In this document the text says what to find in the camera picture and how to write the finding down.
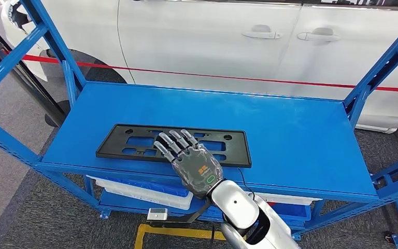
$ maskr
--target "red rope barrier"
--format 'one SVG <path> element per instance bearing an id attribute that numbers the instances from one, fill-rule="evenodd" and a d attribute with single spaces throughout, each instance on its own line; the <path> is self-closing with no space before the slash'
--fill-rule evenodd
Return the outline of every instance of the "red rope barrier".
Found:
<path id="1" fill-rule="evenodd" d="M 58 64 L 59 63 L 58 60 L 55 59 L 55 58 L 32 56 L 32 55 L 29 55 L 29 54 L 25 55 L 23 57 L 23 60 L 45 62 L 45 63 L 54 63 L 54 64 Z M 77 61 L 76 63 L 79 66 L 122 69 L 122 70 L 151 72 L 151 73 L 190 75 L 190 76 L 202 76 L 202 77 L 224 78 L 224 79 L 265 81 L 265 82 L 277 82 L 277 83 L 297 84 L 297 85 L 307 85 L 307 86 L 341 87 L 341 88 L 354 88 L 355 87 L 355 85 L 326 84 L 326 83 L 317 83 L 317 82 L 289 81 L 289 80 L 276 80 L 276 79 L 258 79 L 258 78 L 233 77 L 233 76 L 208 75 L 208 74 L 191 74 L 191 73 L 171 72 L 171 71 L 162 71 L 162 70 L 151 70 L 151 69 L 143 69 L 143 68 L 123 67 L 123 66 L 108 66 L 108 65 L 100 65 L 100 64 L 79 62 L 79 61 Z M 398 87 L 378 87 L 378 88 L 376 88 L 376 90 L 398 92 Z"/>

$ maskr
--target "blue shelf surface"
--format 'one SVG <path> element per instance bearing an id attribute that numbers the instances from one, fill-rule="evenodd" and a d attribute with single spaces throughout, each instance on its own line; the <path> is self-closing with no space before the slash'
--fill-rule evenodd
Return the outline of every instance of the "blue shelf surface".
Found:
<path id="1" fill-rule="evenodd" d="M 242 171 L 254 191 L 377 199 L 343 103 L 334 100 L 90 81 L 42 161 L 179 183 L 169 163 L 97 158 L 117 123 L 243 130 L 252 168 Z M 236 168 L 224 168 L 224 177 L 242 185 Z"/>
<path id="2" fill-rule="evenodd" d="M 190 209 L 182 210 L 174 207 L 168 207 L 147 201 L 133 199 L 114 193 L 109 193 L 105 190 L 103 190 L 99 201 L 99 204 L 104 208 L 141 214 L 147 214 L 149 208 L 167 208 L 170 210 L 170 215 L 173 216 L 181 216 L 194 213 L 199 210 L 199 208 L 204 203 L 205 201 L 203 200 L 193 198 L 191 201 Z M 304 225 L 305 220 L 310 220 L 310 206 L 276 203 L 273 205 L 272 208 L 292 229 L 300 228 Z M 217 207 L 212 205 L 198 219 L 222 222 L 222 212 Z"/>

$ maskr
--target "robotic hand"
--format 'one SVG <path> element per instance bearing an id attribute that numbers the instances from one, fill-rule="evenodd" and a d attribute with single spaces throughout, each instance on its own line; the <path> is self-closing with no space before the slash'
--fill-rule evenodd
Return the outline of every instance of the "robotic hand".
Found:
<path id="1" fill-rule="evenodd" d="M 290 228 L 262 198 L 254 193 L 247 195 L 235 182 L 224 179 L 222 166 L 205 146 L 199 144 L 188 131 L 181 130 L 181 133 L 182 136 L 170 130 L 176 142 L 165 133 L 159 134 L 176 156 L 160 142 L 156 141 L 154 145 L 171 162 L 173 169 L 189 191 L 199 199 L 205 198 L 208 206 L 212 202 L 223 212 L 224 222 L 221 224 L 221 231 L 232 247 L 235 249 L 299 248 L 291 238 Z M 203 212 L 208 206 L 205 205 L 199 212 Z M 150 209 L 148 220 L 164 223 L 169 220 L 167 209 L 165 212 L 165 215 L 158 216 L 157 213 L 164 212 L 160 209 Z M 200 213 L 196 212 L 186 217 L 192 222 L 199 215 Z M 251 229 L 253 232 L 244 240 L 243 236 Z"/>

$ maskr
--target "yellow floor marking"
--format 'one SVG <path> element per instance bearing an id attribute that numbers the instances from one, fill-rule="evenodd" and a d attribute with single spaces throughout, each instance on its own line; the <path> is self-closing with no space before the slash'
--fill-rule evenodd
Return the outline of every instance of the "yellow floor marking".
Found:
<path id="1" fill-rule="evenodd" d="M 138 227 L 138 233 L 136 234 L 135 247 L 134 249 L 143 248 L 143 238 L 146 232 L 171 235 L 171 236 L 181 236 L 189 238 L 200 238 L 200 239 L 211 239 L 211 231 L 208 230 L 198 230 L 198 229 L 187 229 L 187 228 L 159 228 L 151 227 L 146 224 L 141 224 Z M 215 232 L 215 240 L 225 240 L 222 232 Z"/>

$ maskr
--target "lower shelf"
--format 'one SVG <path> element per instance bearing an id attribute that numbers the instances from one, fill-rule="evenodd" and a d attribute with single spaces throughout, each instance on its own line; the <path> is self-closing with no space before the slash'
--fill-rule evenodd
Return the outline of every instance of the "lower shelf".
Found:
<path id="1" fill-rule="evenodd" d="M 181 210 L 174 207 L 167 207 L 160 204 L 116 195 L 105 190 L 103 190 L 99 201 L 99 205 L 102 208 L 113 211 L 147 214 L 149 208 L 168 208 L 170 210 L 170 215 L 174 216 L 193 213 L 203 204 L 204 201 L 193 198 L 190 209 Z M 310 206 L 276 203 L 273 205 L 273 209 L 291 229 L 301 228 L 304 226 L 304 221 L 310 220 Z M 199 217 L 199 220 L 222 222 L 222 212 L 217 207 L 211 206 Z"/>

